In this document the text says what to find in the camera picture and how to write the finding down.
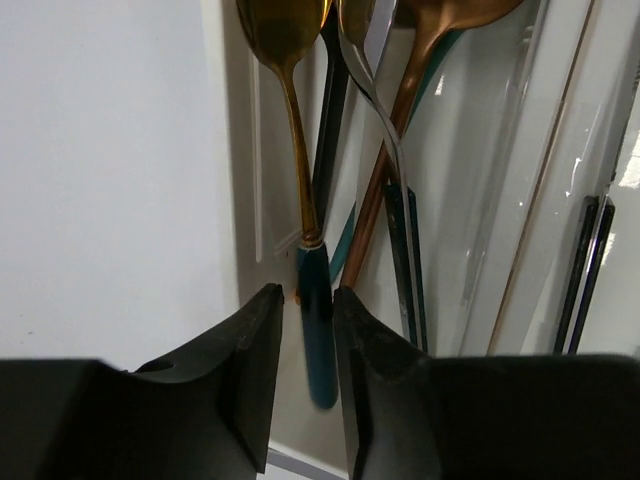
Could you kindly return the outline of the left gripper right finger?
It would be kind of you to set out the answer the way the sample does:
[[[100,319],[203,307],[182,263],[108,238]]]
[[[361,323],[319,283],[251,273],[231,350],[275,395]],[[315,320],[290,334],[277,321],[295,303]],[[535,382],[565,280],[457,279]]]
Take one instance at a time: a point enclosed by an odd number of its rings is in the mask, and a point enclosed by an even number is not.
[[[334,333],[348,477],[438,479],[426,354],[349,287],[334,293]]]

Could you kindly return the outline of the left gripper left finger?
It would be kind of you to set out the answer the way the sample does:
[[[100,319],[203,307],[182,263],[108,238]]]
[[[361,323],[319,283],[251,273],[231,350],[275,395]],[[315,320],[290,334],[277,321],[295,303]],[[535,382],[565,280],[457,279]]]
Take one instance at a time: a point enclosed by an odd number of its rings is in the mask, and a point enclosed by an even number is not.
[[[284,295],[268,283],[239,310],[135,371],[122,474],[261,474],[280,355]]]

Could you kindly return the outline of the dark handled steel knife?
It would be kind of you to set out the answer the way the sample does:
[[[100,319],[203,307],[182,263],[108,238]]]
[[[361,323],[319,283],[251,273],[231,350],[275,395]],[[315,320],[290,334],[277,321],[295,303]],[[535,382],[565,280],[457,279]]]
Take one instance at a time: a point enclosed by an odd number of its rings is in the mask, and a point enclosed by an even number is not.
[[[615,204],[608,194],[587,196],[583,200],[553,354],[576,354],[578,351],[615,212]]]

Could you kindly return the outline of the black plastic spoon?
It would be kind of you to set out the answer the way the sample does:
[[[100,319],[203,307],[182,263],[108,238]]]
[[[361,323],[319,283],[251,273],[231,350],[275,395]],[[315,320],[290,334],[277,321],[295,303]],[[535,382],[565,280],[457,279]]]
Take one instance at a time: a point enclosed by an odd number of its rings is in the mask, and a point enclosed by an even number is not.
[[[312,178],[314,204],[318,224],[324,227],[331,191],[336,152],[349,81],[339,41],[339,20],[336,7],[331,5],[321,29],[327,51],[327,72]]]

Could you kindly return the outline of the gold spoon blue handle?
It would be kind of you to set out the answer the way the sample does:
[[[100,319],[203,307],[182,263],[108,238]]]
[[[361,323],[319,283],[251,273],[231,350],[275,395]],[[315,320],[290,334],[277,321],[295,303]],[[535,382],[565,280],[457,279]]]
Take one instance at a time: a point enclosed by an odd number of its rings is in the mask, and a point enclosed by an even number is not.
[[[277,76],[292,136],[302,233],[296,254],[297,292],[309,394],[329,410],[337,401],[335,342],[328,254],[314,204],[312,179],[294,69],[313,47],[330,9],[328,1],[238,1],[245,39],[260,63]]]

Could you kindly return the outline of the copper metal spoon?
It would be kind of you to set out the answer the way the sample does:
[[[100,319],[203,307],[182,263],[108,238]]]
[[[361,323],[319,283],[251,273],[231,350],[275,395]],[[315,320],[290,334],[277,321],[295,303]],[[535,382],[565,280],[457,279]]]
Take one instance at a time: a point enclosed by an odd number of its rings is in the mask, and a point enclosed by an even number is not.
[[[391,111],[390,121],[398,135],[408,127],[410,114],[425,70],[439,41],[453,30],[489,25],[517,8],[518,1],[402,1],[416,33],[409,60]],[[382,146],[367,186],[354,237],[341,279],[356,286],[383,200],[383,186],[396,175],[391,167],[390,147]]]

